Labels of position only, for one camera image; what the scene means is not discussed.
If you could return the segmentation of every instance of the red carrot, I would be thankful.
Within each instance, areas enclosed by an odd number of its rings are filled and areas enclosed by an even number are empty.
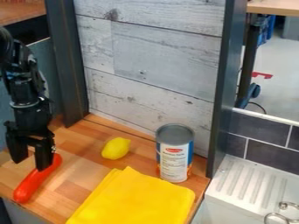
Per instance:
[[[26,203],[30,197],[38,190],[41,184],[50,174],[55,171],[62,163],[62,157],[59,154],[54,154],[52,165],[43,171],[34,169],[29,175],[19,184],[13,192],[13,199],[17,203]]]

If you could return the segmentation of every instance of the can lid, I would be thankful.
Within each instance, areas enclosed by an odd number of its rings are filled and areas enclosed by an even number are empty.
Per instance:
[[[188,144],[190,141],[193,141],[193,139],[193,130],[183,124],[166,124],[156,131],[156,140],[162,144]]]

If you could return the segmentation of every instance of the black frame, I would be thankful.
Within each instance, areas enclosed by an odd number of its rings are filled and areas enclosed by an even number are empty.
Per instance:
[[[206,177],[212,178],[226,154],[227,132],[235,103],[247,0],[226,0]]]
[[[88,114],[87,86],[73,1],[45,0],[62,92],[65,125]],[[226,154],[227,132],[235,102],[247,0],[226,0],[219,71],[212,116],[206,177],[212,178]]]
[[[88,114],[87,85],[73,1],[45,0],[55,51],[65,126]]]

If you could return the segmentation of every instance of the cable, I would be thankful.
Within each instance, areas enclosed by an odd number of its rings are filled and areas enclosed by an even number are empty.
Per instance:
[[[267,111],[258,103],[253,102],[253,101],[249,101],[248,103],[254,104],[255,106],[258,106],[260,109],[262,109],[262,111],[264,112],[264,114],[267,114]]]

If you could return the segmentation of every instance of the tin can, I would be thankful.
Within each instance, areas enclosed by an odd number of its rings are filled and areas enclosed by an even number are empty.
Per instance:
[[[161,179],[186,181],[191,174],[194,132],[182,124],[166,124],[156,131],[156,161]]]

